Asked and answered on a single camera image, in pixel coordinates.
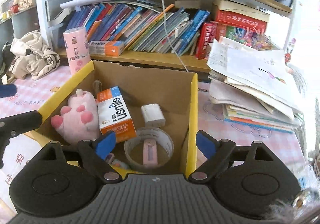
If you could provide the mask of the pink plush paw toy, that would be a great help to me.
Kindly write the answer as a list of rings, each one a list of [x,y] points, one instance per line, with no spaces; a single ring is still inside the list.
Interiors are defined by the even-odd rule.
[[[51,125],[63,139],[75,145],[81,140],[96,140],[100,136],[98,101],[93,94],[82,89],[68,99],[59,115],[50,120]]]

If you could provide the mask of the white orange usmile box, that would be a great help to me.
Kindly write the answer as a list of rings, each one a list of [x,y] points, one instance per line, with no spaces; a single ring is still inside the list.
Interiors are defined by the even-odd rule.
[[[102,134],[113,131],[116,143],[137,136],[133,120],[118,86],[97,94],[99,130]]]

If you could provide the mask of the clear packing tape roll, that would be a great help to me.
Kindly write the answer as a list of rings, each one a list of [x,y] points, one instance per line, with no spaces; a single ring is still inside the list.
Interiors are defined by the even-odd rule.
[[[124,143],[125,156],[132,169],[155,170],[171,160],[174,142],[166,132],[156,127],[142,127],[136,134]]]

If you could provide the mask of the white charger plug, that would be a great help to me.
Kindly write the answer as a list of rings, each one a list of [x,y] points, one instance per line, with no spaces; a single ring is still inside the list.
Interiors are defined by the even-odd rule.
[[[166,120],[159,104],[143,105],[141,112],[147,127],[161,128],[165,126]]]

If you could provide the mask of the pearl bead hair accessory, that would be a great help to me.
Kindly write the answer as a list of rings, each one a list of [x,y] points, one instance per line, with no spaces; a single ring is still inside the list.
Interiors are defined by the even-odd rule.
[[[99,93],[103,90],[103,84],[100,80],[94,80],[92,84],[92,88],[94,91],[94,95],[96,98],[98,98]]]

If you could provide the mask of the beige canvas bag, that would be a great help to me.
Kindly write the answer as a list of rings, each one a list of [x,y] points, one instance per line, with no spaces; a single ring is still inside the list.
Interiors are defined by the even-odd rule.
[[[60,65],[59,55],[44,42],[39,31],[26,33],[22,38],[14,38],[10,47],[14,59],[7,75],[15,79],[24,79],[30,75],[39,80],[55,71]]]

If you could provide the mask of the stack of papers and books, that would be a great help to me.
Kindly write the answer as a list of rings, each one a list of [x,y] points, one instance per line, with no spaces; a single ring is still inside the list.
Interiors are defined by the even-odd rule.
[[[221,37],[208,46],[209,94],[225,121],[281,132],[304,123],[302,95],[281,50],[255,50]]]

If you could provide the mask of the pink cylindrical tissue tube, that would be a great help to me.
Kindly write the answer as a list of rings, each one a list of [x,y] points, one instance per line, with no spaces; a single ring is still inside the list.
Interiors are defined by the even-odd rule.
[[[68,65],[75,74],[91,60],[85,27],[66,30],[63,33]]]

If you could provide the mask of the usmile box on shelf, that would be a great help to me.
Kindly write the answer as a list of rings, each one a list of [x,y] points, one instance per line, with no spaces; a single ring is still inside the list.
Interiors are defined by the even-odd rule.
[[[120,56],[124,51],[124,43],[120,41],[91,41],[88,47],[91,55]]]

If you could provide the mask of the red thick dictionaries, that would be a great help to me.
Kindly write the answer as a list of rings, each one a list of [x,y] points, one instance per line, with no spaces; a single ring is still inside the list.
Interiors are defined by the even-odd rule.
[[[230,0],[213,0],[212,13],[200,26],[195,57],[207,59],[209,44],[221,37],[256,50],[269,49],[270,40],[265,38],[269,19],[270,15],[264,11]]]

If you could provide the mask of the row of colourful books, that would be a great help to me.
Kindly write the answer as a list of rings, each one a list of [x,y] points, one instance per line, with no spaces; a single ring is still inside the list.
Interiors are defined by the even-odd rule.
[[[200,26],[210,12],[202,9],[116,0],[79,7],[66,18],[66,29],[85,27],[88,41],[120,41],[134,52],[193,51]]]

